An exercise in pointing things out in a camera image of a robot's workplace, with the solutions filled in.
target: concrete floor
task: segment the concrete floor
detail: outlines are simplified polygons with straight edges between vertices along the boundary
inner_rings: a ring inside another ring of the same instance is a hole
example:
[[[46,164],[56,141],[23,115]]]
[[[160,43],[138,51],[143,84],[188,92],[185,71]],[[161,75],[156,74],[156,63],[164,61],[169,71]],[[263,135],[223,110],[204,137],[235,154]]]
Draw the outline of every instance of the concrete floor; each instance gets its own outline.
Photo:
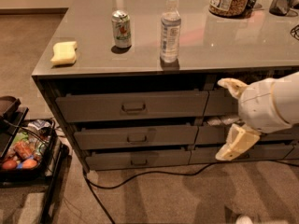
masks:
[[[0,15],[0,95],[12,95],[29,107],[28,119],[52,116],[31,73],[62,15]],[[195,173],[205,165],[116,171],[91,171],[97,185],[116,186],[147,171]],[[20,202],[18,210],[0,209],[0,223],[30,223],[13,211],[38,210],[23,202],[27,190],[0,189],[1,200]],[[64,159],[50,207],[49,223],[235,223],[240,214],[254,223],[299,223],[299,168],[272,161],[223,163],[194,176],[142,175],[117,189],[86,184],[75,153]]]

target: clear bottle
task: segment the clear bottle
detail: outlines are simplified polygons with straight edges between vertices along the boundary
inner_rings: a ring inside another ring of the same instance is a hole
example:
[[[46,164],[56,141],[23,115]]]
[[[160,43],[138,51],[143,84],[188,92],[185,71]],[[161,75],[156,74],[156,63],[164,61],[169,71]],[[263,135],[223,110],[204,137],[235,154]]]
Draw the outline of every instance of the clear bottle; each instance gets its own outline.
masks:
[[[180,25],[178,0],[167,0],[166,11],[161,17],[160,57],[165,63],[172,63],[178,58]]]

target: gray countertop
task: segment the gray countertop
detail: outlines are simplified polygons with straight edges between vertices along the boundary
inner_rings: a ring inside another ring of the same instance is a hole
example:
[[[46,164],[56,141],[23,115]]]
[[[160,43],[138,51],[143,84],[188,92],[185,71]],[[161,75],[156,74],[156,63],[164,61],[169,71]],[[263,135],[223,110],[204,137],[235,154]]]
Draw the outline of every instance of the gray countertop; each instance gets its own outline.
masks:
[[[160,18],[165,0],[75,0],[38,62],[33,76],[115,76],[156,74],[165,70],[217,71],[299,65],[299,41],[290,35],[298,16],[269,13],[272,0],[258,0],[260,8],[248,18],[226,19],[208,11],[209,0],[178,0],[182,18],[178,63],[161,63]],[[125,9],[131,17],[132,46],[113,52],[111,14]],[[68,66],[52,66],[56,42],[78,42],[78,59]]]

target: cabinet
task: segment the cabinet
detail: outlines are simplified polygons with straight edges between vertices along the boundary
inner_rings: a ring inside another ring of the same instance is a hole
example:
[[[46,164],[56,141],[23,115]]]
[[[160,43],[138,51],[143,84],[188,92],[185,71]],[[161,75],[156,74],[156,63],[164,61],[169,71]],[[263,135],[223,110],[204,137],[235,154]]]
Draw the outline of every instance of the cabinet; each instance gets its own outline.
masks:
[[[296,21],[269,14],[271,0],[238,19],[210,14],[209,0],[179,1],[175,63],[159,60],[164,0],[75,0],[40,58],[33,79],[85,171],[215,162],[229,125],[208,120],[237,114],[237,101],[217,81],[299,70],[299,43],[289,35]],[[119,50],[110,19],[123,7],[133,45]],[[52,66],[53,45],[71,40],[77,61]],[[237,161],[294,159],[297,140],[296,128],[265,135]]]

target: baseboard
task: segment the baseboard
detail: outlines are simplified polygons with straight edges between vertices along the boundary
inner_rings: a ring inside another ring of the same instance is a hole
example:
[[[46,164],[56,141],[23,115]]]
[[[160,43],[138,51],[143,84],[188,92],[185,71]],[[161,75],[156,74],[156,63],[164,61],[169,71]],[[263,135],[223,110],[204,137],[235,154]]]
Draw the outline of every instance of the baseboard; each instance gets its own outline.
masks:
[[[59,8],[8,8],[1,9],[0,15],[23,15],[23,14],[65,14],[67,7]]]

